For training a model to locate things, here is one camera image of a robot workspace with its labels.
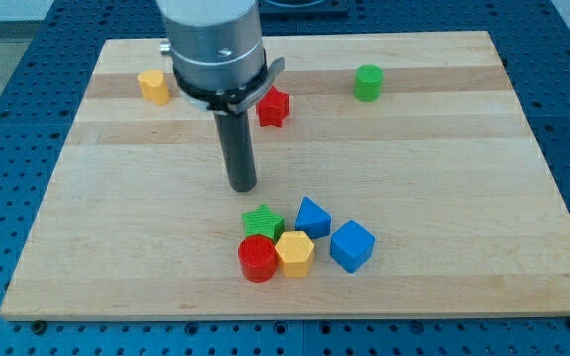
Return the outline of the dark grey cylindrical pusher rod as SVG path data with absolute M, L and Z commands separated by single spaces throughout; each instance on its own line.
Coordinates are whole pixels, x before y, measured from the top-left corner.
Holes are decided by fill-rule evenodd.
M 257 183 L 248 114 L 214 118 L 229 184 L 237 192 L 248 192 Z

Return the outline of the black clamp ring mount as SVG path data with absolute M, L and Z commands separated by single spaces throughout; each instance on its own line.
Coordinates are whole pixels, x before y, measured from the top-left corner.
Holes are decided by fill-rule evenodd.
M 216 91 L 200 89 L 183 80 L 174 69 L 173 74 L 184 99 L 201 111 L 221 115 L 240 115 L 258 103 L 269 92 L 279 74 L 285 70 L 285 58 L 275 59 L 270 66 L 264 65 L 248 83 L 233 89 Z

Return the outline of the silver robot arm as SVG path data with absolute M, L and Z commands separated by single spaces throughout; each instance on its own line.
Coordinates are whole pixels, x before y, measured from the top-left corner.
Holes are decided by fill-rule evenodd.
M 157 0 L 167 40 L 160 52 L 172 59 L 184 98 L 215 118 L 231 188 L 257 183 L 248 111 L 285 69 L 267 59 L 256 0 Z

